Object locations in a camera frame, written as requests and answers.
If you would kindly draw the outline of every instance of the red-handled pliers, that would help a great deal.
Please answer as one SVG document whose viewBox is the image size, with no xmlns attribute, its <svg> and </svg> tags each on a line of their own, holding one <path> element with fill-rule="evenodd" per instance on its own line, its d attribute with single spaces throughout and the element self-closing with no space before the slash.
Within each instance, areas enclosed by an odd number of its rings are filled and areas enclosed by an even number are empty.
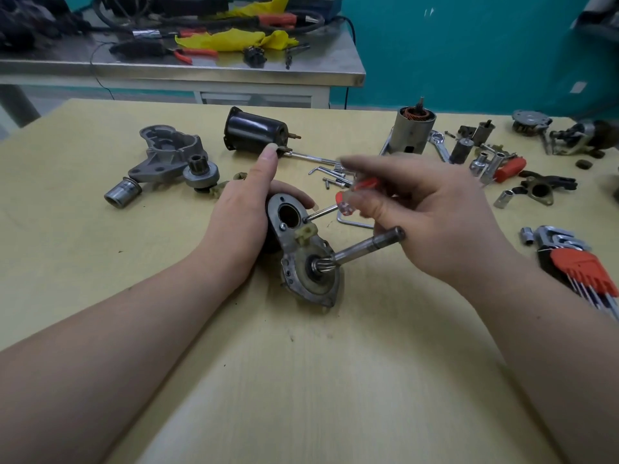
<svg viewBox="0 0 619 464">
<path fill-rule="evenodd" d="M 219 58 L 219 53 L 211 49 L 170 49 L 174 56 L 188 65 L 193 65 L 193 60 L 187 55 L 205 55 L 207 57 Z"/>
</svg>

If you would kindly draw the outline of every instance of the wooden tabletop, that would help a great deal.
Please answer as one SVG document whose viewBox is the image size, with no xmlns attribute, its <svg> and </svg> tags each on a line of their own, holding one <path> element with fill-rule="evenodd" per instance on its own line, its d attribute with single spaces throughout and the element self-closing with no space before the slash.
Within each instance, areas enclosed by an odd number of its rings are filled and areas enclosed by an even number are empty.
<svg viewBox="0 0 619 464">
<path fill-rule="evenodd" d="M 329 158 L 378 154 L 395 119 L 395 112 L 246 109 L 285 121 L 303 137 L 295 151 Z M 183 183 L 147 186 L 117 210 L 103 194 L 144 159 L 138 131 L 153 124 L 200 135 L 222 180 L 247 171 L 255 156 L 222 141 L 228 110 L 71 100 L 0 143 L 0 348 L 193 249 L 213 208 L 208 195 Z M 516 196 L 495 209 L 508 238 L 533 257 L 518 242 L 522 226 L 571 229 L 619 281 L 616 150 L 582 171 L 577 157 L 546 156 L 539 139 L 515 135 L 508 116 L 439 114 L 435 128 L 455 132 L 487 118 L 497 125 L 490 141 L 525 156 L 529 169 L 580 182 L 576 192 L 556 192 L 552 207 Z M 556 119 L 552 128 L 571 123 Z M 424 155 L 438 160 L 430 144 Z M 277 178 L 326 207 L 335 190 L 309 176 L 312 167 L 282 158 Z M 488 186 L 488 200 L 518 182 Z M 371 233 L 333 214 L 316 224 L 336 250 Z M 110 463 L 559 462 L 473 308 L 398 246 L 348 264 L 340 301 L 326 314 L 280 288 L 278 270 L 277 257 L 260 260 Z"/>
</svg>

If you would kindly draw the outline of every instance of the power cord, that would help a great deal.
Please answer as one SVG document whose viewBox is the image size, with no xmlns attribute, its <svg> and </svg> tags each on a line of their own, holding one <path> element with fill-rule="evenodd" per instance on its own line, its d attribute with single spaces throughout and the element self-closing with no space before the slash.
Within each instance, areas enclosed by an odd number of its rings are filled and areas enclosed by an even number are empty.
<svg viewBox="0 0 619 464">
<path fill-rule="evenodd" d="M 92 63 L 92 59 L 95 57 L 95 53 L 97 53 L 97 50 L 99 50 L 101 47 L 106 46 L 106 45 L 110 45 L 110 44 L 117 44 L 116 42 L 102 42 L 100 43 L 90 54 L 90 60 L 89 60 L 89 65 L 90 65 L 90 71 L 92 72 L 92 75 L 95 77 L 95 79 L 97 80 L 97 83 L 99 83 L 99 86 L 101 86 L 104 90 L 106 90 L 107 92 L 110 93 L 110 96 L 112 97 L 112 100 L 115 101 L 116 99 L 114 98 L 114 95 L 112 94 L 112 91 L 110 91 L 109 88 L 106 88 L 104 85 L 101 84 L 101 82 L 99 81 L 99 78 L 97 77 L 97 70 L 95 69 L 95 65 Z"/>
<path fill-rule="evenodd" d="M 352 23 L 350 18 L 347 18 L 346 16 L 337 15 L 337 16 L 333 16 L 333 19 L 343 20 L 343 21 L 346 21 L 348 23 L 348 25 L 350 26 L 350 33 L 352 35 L 352 43 L 355 46 L 357 46 L 357 34 L 355 33 L 355 25 Z M 350 89 L 349 87 L 346 87 L 346 96 L 344 97 L 344 109 L 348 108 L 348 93 L 349 93 L 349 89 Z"/>
</svg>

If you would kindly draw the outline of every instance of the screwdriver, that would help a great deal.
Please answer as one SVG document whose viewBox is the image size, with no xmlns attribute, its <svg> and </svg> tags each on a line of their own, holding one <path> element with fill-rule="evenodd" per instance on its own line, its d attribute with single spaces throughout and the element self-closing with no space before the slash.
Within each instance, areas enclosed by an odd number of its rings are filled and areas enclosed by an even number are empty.
<svg viewBox="0 0 619 464">
<path fill-rule="evenodd" d="M 507 164 L 505 164 L 502 168 L 497 169 L 494 178 L 490 182 L 498 182 L 499 184 L 505 182 L 507 179 L 513 178 L 520 174 L 526 166 L 527 160 L 522 156 L 517 156 L 516 158 L 507 161 Z"/>
</svg>

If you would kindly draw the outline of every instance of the right hand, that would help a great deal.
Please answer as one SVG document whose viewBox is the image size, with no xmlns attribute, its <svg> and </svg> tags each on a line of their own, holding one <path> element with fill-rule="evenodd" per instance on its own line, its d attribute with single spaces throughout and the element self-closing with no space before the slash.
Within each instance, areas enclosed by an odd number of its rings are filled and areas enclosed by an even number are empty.
<svg viewBox="0 0 619 464">
<path fill-rule="evenodd" d="M 401 226 L 406 232 L 404 253 L 431 276 L 452 286 L 469 283 L 471 276 L 491 273 L 517 253 L 466 167 L 417 155 L 356 155 L 341 162 L 391 187 L 395 198 L 358 190 L 345 192 L 344 200 L 362 217 L 373 218 L 379 232 Z"/>
</svg>

